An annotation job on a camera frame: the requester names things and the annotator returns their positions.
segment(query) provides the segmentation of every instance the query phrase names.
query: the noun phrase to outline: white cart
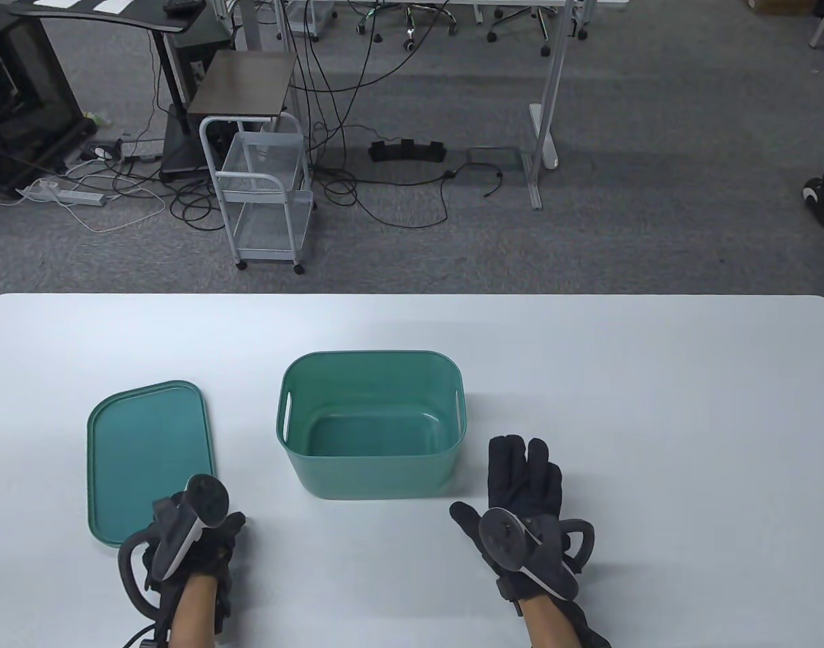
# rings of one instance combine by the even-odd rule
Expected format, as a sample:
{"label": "white cart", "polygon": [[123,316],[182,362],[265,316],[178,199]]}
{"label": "white cart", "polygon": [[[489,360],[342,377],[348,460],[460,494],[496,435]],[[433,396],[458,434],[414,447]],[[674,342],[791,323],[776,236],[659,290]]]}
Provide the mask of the white cart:
{"label": "white cart", "polygon": [[[221,165],[207,138],[208,125],[217,121],[238,126]],[[261,129],[245,130],[245,123],[261,124]],[[279,129],[291,132],[275,132]],[[287,112],[205,117],[199,136],[237,268],[255,260],[291,261],[295,273],[303,275],[302,250],[315,206],[300,121]]]}

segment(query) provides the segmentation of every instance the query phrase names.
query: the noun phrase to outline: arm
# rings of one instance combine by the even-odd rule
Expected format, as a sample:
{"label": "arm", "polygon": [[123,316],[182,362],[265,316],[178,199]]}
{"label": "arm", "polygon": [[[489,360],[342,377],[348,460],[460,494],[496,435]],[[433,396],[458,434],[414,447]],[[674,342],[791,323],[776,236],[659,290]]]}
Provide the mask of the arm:
{"label": "arm", "polygon": [[217,579],[214,576],[190,576],[171,621],[169,648],[214,648],[216,600]]}
{"label": "arm", "polygon": [[580,648],[571,621],[550,600],[550,596],[539,595],[520,601],[520,609],[526,620],[532,648]]}

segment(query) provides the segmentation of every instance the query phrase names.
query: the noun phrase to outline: office chair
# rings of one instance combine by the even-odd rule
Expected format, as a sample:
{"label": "office chair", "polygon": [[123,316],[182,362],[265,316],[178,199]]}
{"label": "office chair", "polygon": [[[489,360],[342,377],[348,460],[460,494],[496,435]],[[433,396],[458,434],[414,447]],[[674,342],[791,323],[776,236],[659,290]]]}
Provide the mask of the office chair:
{"label": "office chair", "polygon": [[[448,26],[448,35],[457,34],[457,19],[454,18],[454,15],[445,9],[445,7],[439,7],[436,4],[399,4],[399,3],[376,3],[371,7],[371,9],[366,12],[363,17],[360,19],[356,26],[356,31],[358,34],[366,34],[366,21],[371,19],[376,14],[380,14],[385,11],[394,11],[394,10],[402,10],[406,12],[406,34],[408,38],[403,43],[403,48],[406,52],[411,52],[415,46],[414,40],[414,31],[415,31],[415,22],[414,22],[414,13],[413,11],[424,11],[430,14],[435,14],[434,20],[439,18],[439,16],[445,16],[451,24]],[[381,43],[381,34],[374,34],[373,35],[374,43]]]}
{"label": "office chair", "polygon": [[493,24],[489,26],[489,31],[487,33],[487,43],[495,43],[495,41],[499,39],[498,34],[496,34],[493,30],[498,25],[501,25],[502,22],[508,22],[514,18],[519,18],[519,16],[529,14],[532,16],[532,19],[537,18],[538,25],[541,26],[541,34],[544,36],[544,44],[541,46],[541,56],[550,56],[550,46],[548,45],[550,41],[550,33],[547,30],[547,22],[544,20],[544,13],[548,13],[550,16],[557,15],[556,9],[551,7],[522,7],[512,13],[508,13],[507,16],[505,16],[505,12],[502,8],[496,7],[493,12],[495,21],[493,21]]}
{"label": "office chair", "polygon": [[[593,2],[588,3],[588,5],[588,9],[594,9]],[[571,16],[573,21],[572,35],[576,35],[576,37],[578,37],[581,41],[584,41],[588,37],[586,27],[588,26],[588,22],[591,20],[590,13],[591,11],[589,11],[587,15],[586,6],[582,0],[579,0],[579,2],[575,4],[573,16]],[[541,26],[541,34],[544,36],[544,44],[541,46],[541,56],[550,56],[550,33],[547,29],[547,21],[544,20],[544,15],[559,15],[559,12],[553,7],[520,7],[520,9],[514,10],[512,13],[505,16],[504,10],[499,6],[496,6],[495,11],[493,11],[495,21],[493,21],[493,23],[489,26],[487,43],[495,43],[495,41],[499,40],[498,34],[496,34],[493,30],[494,27],[501,25],[502,22],[507,22],[517,18],[518,16],[525,16],[526,14],[529,14],[532,19],[536,18],[538,20],[538,25]]]}

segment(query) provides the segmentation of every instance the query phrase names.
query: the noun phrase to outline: white desk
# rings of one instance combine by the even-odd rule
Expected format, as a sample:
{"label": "white desk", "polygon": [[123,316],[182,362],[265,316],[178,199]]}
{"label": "white desk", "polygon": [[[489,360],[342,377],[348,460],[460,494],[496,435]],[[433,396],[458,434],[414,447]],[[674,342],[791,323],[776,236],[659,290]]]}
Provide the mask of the white desk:
{"label": "white desk", "polygon": [[[400,0],[400,3],[415,3],[420,0]],[[451,0],[448,6],[453,4],[494,4],[502,7],[510,6],[535,6],[535,7],[560,7],[559,23],[556,26],[555,42],[551,49],[550,56],[550,70],[547,74],[547,79],[544,83],[544,90],[541,93],[541,102],[539,104],[529,104],[528,110],[532,118],[532,126],[535,132],[535,146],[532,151],[523,151],[522,147],[516,147],[520,151],[520,158],[522,158],[523,170],[526,174],[526,184],[528,184],[529,197],[532,201],[533,209],[541,209],[541,192],[538,189],[539,176],[541,176],[541,166],[545,169],[556,169],[559,166],[559,154],[557,154],[556,147],[553,143],[553,136],[551,135],[551,127],[553,127],[553,114],[556,107],[556,99],[559,95],[559,83],[562,78],[562,68],[565,65],[565,53],[567,50],[567,43],[569,40],[569,31],[571,31],[571,21],[574,8],[574,0]],[[628,0],[586,0],[582,6],[582,13],[579,15],[578,22],[581,25],[588,24],[591,20],[596,6],[612,6],[624,8],[628,5]],[[442,6],[442,3],[436,2],[437,7]],[[273,8],[277,16],[282,16],[285,11],[285,5],[282,0],[273,0]],[[247,34],[255,32],[258,34],[258,24],[252,27],[247,26],[247,21],[252,16],[255,20],[254,9],[252,12],[244,12],[242,4],[242,21],[244,21],[244,31]],[[292,34],[289,32],[286,21],[278,20],[279,30],[282,33],[283,47],[285,51],[292,52]],[[254,47],[250,44],[248,35],[248,48]],[[297,78],[297,73],[292,75],[292,78]],[[295,90],[292,90],[292,109],[298,119],[301,119],[301,110],[298,107],[298,98]]]}
{"label": "white desk", "polygon": [[192,380],[249,515],[233,645],[528,648],[454,496],[329,502],[274,433],[283,371],[424,348],[463,371],[453,491],[547,440],[597,528],[581,602],[614,648],[824,646],[824,300],[691,296],[0,297],[0,648],[119,648],[143,619],[88,532],[85,420]]}

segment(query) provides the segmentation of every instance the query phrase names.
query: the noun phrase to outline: power strip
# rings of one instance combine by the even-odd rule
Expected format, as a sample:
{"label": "power strip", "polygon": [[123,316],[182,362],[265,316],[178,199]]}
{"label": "power strip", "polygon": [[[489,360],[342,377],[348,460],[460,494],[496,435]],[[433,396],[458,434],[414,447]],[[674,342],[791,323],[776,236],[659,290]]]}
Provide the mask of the power strip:
{"label": "power strip", "polygon": [[61,189],[57,182],[41,179],[35,185],[19,191],[28,200],[38,200],[41,203],[63,203],[66,205],[90,205],[102,207],[106,204],[106,196],[93,191],[69,191]]}

